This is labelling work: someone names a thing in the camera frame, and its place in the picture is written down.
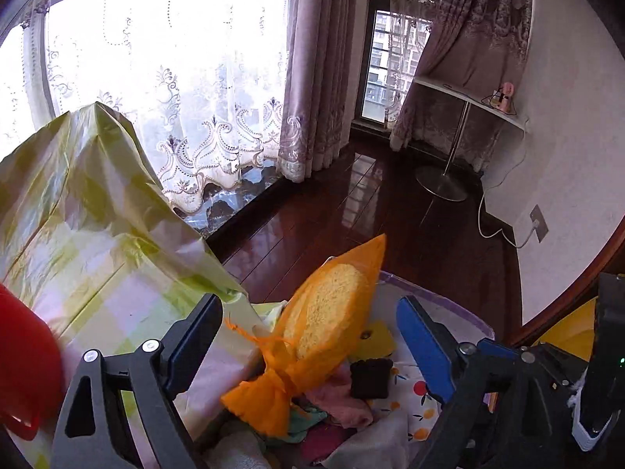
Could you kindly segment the dark brown knitted piece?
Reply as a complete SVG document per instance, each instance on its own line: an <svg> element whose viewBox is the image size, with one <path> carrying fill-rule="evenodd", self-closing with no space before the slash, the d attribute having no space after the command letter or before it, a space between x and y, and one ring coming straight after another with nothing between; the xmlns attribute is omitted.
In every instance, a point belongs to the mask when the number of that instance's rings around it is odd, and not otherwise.
<svg viewBox="0 0 625 469"><path fill-rule="evenodd" d="M389 381L393 369L390 359L359 360L350 365L351 396L367 401L387 399Z"/></svg>

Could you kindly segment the orange mesh bag with sponge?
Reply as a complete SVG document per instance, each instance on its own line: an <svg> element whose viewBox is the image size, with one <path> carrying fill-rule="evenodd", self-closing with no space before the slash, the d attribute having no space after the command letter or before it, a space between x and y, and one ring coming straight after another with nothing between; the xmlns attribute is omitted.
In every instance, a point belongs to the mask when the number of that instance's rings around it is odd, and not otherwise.
<svg viewBox="0 0 625 469"><path fill-rule="evenodd" d="M292 399L326 381L357 347L368 324L387 236L328 260L293 293L273 332L262 336L224 319L262 353L264 373L220 397L256 432L287 434Z"/></svg>

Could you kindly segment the white storage bin with fruit print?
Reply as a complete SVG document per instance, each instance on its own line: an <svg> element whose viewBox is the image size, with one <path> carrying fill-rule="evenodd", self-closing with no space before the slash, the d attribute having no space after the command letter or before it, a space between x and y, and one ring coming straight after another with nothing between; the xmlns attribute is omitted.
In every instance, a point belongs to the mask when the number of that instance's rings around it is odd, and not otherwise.
<svg viewBox="0 0 625 469"><path fill-rule="evenodd" d="M413 295L428 315L444 324L461 342L494 338L494 330L469 310L393 274L381 273L372 304L371 323L384 321L395 341L387 399L365 401L373 422L344 429L327 417L308 431L303 442L286 444L279 437L256 433L233 420L225 437L208 455L217 468L406 468L426 442L441 405L427 390L425 378L397 327L399 300Z"/></svg>

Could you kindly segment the red thermos jug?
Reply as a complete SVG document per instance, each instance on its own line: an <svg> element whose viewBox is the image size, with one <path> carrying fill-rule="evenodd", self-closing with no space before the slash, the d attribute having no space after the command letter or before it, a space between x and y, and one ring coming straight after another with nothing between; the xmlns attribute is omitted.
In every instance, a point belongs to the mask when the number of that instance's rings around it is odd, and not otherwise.
<svg viewBox="0 0 625 469"><path fill-rule="evenodd" d="M1 288L1 424L24 440L54 418L64 400L64 371L48 325Z"/></svg>

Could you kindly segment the pink cloth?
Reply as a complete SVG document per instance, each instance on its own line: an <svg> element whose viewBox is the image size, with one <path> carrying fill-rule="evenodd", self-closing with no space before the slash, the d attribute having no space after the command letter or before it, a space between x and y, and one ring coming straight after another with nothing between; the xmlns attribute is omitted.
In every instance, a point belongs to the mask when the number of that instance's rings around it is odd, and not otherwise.
<svg viewBox="0 0 625 469"><path fill-rule="evenodd" d="M315 390L305 394L318 409L329 414L344 429L362 429L373 422L369 405L351 396L350 366L343 363Z"/></svg>

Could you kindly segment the green knitted cloth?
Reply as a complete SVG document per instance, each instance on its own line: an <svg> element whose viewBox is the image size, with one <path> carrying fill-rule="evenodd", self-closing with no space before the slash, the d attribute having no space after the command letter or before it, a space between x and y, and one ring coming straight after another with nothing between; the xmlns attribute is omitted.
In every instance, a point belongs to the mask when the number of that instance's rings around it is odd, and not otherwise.
<svg viewBox="0 0 625 469"><path fill-rule="evenodd" d="M281 442L286 444L298 444L303 442L312 427L321 424L329 417L325 411L313 405L292 405L289 412L287 434L280 437Z"/></svg>

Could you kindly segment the yellow checked plastic tablecloth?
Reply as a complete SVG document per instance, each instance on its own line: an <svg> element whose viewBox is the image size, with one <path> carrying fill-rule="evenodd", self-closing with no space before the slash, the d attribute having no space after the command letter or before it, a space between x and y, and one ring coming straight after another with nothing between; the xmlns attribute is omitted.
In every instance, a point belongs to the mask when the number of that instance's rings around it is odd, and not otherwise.
<svg viewBox="0 0 625 469"><path fill-rule="evenodd" d="M100 103L60 116L3 159L1 286L52 331L64 398L86 351L116 356L160 340L206 294L219 297L223 320L266 329L247 293L168 205L131 123ZM217 468L208 463L217 442L207 453L195 442L223 412L220 397L257 361L253 344L221 323L189 389L174 399L204 468ZM134 395L124 391L122 400L140 468L162 468ZM3 467L53 468L63 403L31 440L1 424Z"/></svg>

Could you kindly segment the pink item on shelf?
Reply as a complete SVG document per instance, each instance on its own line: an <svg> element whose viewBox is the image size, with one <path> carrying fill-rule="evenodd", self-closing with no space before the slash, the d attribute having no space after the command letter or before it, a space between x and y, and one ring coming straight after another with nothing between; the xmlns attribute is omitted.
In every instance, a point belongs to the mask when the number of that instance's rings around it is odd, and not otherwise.
<svg viewBox="0 0 625 469"><path fill-rule="evenodd" d="M514 93L514 84L512 82L504 82L491 95L489 106L509 115L512 112Z"/></svg>

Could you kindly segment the mauve drape curtain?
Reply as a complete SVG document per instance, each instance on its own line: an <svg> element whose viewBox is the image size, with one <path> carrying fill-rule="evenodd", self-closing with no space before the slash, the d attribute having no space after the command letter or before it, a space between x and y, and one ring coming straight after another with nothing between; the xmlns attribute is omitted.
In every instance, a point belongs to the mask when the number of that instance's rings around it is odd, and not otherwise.
<svg viewBox="0 0 625 469"><path fill-rule="evenodd" d="M292 0L278 154L278 168L292 182L339 156L355 12L356 0Z"/></svg>

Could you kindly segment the floral sheer lace curtain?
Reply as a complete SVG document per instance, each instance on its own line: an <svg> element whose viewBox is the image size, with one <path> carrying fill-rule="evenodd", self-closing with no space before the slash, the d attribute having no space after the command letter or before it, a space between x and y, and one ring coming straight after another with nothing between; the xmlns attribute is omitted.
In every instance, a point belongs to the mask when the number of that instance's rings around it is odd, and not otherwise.
<svg viewBox="0 0 625 469"><path fill-rule="evenodd" d="M27 0L1 25L1 150L92 103L122 113L174 209L277 162L292 0Z"/></svg>

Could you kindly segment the wall power socket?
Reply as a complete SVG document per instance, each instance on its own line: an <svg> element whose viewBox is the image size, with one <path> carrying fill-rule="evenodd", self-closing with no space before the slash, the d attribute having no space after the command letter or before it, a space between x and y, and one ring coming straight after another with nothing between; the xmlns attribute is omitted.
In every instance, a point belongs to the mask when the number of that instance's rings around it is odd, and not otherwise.
<svg viewBox="0 0 625 469"><path fill-rule="evenodd" d="M539 242L542 242L542 240L545 239L546 235L548 234L549 228L538 204L536 204L536 206L534 206L534 208L531 210L530 218L537 240Z"/></svg>

